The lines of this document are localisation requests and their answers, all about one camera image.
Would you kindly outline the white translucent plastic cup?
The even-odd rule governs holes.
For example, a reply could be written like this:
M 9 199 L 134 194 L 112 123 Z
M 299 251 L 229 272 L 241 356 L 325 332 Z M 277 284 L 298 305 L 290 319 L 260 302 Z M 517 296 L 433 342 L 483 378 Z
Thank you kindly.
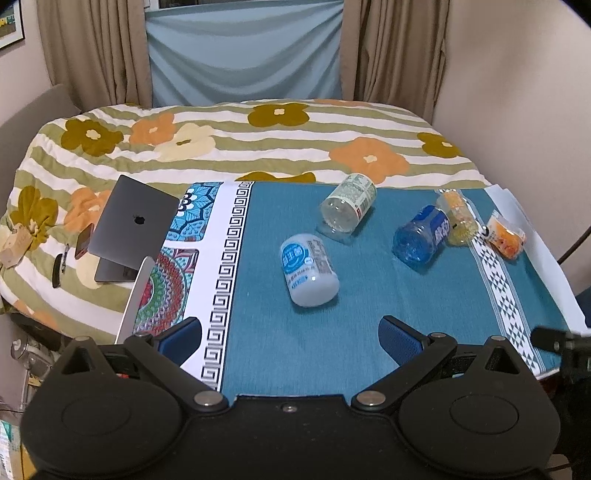
M 339 277 L 318 236 L 301 233 L 287 238 L 280 246 L 280 264 L 290 299 L 297 306 L 315 308 L 338 295 Z

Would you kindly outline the blue plastic cup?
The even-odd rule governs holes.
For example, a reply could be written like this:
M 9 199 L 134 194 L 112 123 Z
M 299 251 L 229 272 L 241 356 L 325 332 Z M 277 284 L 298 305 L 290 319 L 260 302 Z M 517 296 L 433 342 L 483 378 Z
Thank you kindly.
M 432 262 L 450 231 L 447 215 L 435 205 L 427 205 L 394 232 L 394 256 L 413 269 L 423 269 Z

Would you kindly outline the grey apple laptop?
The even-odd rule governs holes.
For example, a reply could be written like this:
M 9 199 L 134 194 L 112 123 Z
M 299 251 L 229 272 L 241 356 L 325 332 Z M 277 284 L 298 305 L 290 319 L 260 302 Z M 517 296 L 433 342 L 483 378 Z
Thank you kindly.
M 90 237 L 88 252 L 99 258 L 94 280 L 135 280 L 143 260 L 158 257 L 177 208 L 176 197 L 121 175 Z

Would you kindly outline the red phone on bed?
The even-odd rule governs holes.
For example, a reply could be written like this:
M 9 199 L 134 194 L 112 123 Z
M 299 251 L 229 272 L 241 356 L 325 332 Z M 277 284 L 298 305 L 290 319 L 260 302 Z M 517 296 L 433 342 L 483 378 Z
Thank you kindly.
M 93 231 L 94 224 L 90 223 L 79 233 L 74 254 L 76 260 L 81 259 L 87 253 Z

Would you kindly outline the teal patterned table cloth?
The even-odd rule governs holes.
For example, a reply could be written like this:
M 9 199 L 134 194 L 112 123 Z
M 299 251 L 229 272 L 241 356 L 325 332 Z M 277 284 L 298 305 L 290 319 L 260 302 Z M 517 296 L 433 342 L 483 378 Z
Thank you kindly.
M 325 239 L 339 277 L 335 299 L 301 308 L 281 271 L 283 241 L 315 233 L 329 186 L 197 183 L 181 199 L 145 287 L 135 329 L 159 334 L 194 317 L 185 371 L 228 398 L 352 396 L 394 369 L 379 343 L 392 315 L 415 329 L 466 344 L 500 334 L 535 374 L 558 358 L 530 343 L 533 328 L 587 331 L 563 271 L 536 232 L 504 260 L 486 242 L 443 246 L 424 272 L 394 256 L 396 229 L 437 197 L 383 189 L 353 241 Z

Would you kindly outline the brown paper tag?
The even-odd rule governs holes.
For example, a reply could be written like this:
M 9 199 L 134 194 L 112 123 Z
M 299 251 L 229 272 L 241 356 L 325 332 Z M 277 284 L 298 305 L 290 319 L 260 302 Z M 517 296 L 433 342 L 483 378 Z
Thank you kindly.
M 32 241 L 33 237 L 28 228 L 17 224 L 1 247 L 1 265 L 6 268 L 16 266 L 31 246 Z

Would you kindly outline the floral striped bed quilt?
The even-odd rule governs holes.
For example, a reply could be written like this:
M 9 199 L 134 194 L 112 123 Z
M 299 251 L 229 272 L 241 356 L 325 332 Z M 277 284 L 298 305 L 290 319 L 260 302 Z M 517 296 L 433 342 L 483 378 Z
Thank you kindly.
M 259 100 L 208 107 L 95 108 L 43 125 L 16 170 L 1 234 L 33 237 L 1 270 L 1 307 L 67 336 L 116 333 L 130 290 L 94 281 L 97 259 L 76 260 L 121 175 L 175 197 L 198 182 L 237 179 L 337 184 L 351 173 L 381 188 L 482 188 L 487 179 L 427 120 L 401 107 L 346 100 Z M 60 287 L 55 257 L 70 245 Z

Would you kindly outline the grey upholstered headboard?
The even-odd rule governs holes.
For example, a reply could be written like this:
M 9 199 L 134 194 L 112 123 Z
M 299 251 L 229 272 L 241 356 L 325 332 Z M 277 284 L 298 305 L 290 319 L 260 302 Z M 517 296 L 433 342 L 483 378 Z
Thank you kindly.
M 0 129 L 1 204 L 5 205 L 13 187 L 16 170 L 32 139 L 46 123 L 72 117 L 81 110 L 61 84 L 51 87 L 9 118 Z

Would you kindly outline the beige right curtain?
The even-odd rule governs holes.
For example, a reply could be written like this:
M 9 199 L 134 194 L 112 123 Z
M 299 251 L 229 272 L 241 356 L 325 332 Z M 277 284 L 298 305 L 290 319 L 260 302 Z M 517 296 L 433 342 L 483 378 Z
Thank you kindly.
M 450 8 L 445 0 L 346 0 L 339 45 L 342 97 L 402 107 L 432 121 Z

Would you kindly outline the beige curtain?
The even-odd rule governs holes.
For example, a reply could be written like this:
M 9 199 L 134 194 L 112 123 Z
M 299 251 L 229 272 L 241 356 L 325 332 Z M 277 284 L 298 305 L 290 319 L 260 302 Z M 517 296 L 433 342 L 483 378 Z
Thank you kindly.
M 445 0 L 346 0 L 339 45 L 342 97 L 402 107 L 432 121 L 450 8 Z
M 78 108 L 152 106 L 142 1 L 38 1 L 36 9 L 50 81 Z

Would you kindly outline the beige left curtain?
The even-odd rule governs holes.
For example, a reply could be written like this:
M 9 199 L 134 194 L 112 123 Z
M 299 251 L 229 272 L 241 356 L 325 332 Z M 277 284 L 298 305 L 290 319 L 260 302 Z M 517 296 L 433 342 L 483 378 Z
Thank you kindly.
M 38 1 L 36 9 L 50 81 L 78 108 L 152 106 L 142 1 Z

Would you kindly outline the light blue window cloth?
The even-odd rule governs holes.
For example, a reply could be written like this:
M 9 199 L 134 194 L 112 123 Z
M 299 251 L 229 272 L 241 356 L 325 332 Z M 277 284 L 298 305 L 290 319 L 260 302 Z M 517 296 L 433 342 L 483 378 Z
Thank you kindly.
M 233 1 L 145 14 L 156 106 L 339 99 L 341 1 Z

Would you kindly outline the framed landscape picture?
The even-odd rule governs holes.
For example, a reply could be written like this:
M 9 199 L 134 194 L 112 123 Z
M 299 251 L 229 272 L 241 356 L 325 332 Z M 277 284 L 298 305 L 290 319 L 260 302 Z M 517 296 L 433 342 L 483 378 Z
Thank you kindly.
M 8 48 L 25 38 L 21 1 L 2 1 L 0 14 L 0 49 Z

